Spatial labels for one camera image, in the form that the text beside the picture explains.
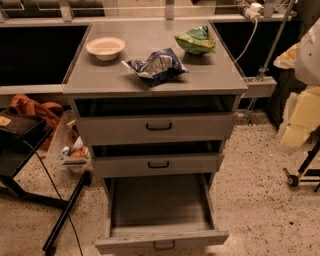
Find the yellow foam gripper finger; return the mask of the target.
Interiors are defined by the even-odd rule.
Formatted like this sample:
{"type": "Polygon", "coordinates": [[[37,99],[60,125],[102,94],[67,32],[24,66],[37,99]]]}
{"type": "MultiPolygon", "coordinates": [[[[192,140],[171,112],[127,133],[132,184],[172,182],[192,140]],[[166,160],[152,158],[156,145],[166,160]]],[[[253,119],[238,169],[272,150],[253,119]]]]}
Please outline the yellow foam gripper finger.
{"type": "Polygon", "coordinates": [[[278,131],[278,150],[292,154],[305,144],[320,126],[320,87],[308,86],[300,94],[291,93],[278,131]]]}

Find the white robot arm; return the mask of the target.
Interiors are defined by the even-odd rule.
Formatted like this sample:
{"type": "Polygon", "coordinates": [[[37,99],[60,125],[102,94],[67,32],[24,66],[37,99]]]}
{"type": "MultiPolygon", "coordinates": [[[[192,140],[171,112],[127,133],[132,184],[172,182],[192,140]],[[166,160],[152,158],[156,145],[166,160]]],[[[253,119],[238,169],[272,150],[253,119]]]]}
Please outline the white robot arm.
{"type": "Polygon", "coordinates": [[[295,78],[307,85],[299,95],[290,94],[278,132],[278,149],[292,154],[320,126],[320,19],[273,65],[293,69],[295,78]]]}

